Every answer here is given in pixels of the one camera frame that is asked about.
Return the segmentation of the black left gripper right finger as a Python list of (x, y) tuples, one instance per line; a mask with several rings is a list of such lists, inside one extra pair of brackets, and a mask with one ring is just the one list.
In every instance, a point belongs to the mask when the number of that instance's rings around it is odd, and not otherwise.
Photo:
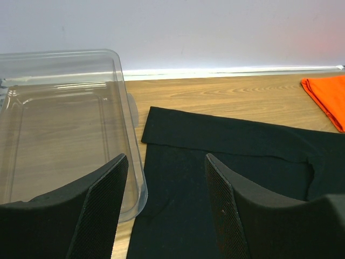
[(205, 173), (222, 258), (344, 258), (344, 196), (301, 201), (268, 190), (214, 155)]

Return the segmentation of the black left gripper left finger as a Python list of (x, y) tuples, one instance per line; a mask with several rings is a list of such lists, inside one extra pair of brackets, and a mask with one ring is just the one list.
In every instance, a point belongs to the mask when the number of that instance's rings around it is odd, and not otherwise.
[(128, 167), (120, 154), (58, 189), (1, 205), (1, 258), (110, 258)]

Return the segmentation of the black t-shirt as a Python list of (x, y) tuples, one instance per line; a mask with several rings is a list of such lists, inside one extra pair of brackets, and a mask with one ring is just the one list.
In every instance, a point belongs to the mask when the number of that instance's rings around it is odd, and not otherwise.
[(148, 200), (128, 258), (222, 258), (205, 157), (280, 195), (344, 196), (344, 135), (151, 107), (143, 131)]

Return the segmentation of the clear plastic bin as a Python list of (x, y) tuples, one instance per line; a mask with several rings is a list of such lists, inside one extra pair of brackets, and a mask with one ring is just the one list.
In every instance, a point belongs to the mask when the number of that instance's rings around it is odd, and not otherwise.
[(120, 222), (147, 197), (139, 123), (112, 50), (1, 55), (1, 203), (28, 201), (128, 158)]

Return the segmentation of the folded orange t-shirt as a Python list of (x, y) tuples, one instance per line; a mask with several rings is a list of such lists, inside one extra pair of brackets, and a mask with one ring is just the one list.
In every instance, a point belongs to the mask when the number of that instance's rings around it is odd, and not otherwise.
[(300, 83), (335, 128), (344, 133), (344, 76), (304, 78)]

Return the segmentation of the aluminium frame rail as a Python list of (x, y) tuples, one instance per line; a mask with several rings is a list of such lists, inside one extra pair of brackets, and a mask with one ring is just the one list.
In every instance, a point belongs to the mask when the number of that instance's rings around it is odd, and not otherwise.
[(333, 73), (343, 72), (344, 65), (334, 66), (258, 66), (258, 67), (226, 67), (218, 69), (144, 69), (124, 70), (126, 81), (137, 80), (166, 80), (190, 78), (218, 78), (260, 76), (273, 74), (298, 74), (298, 73)]

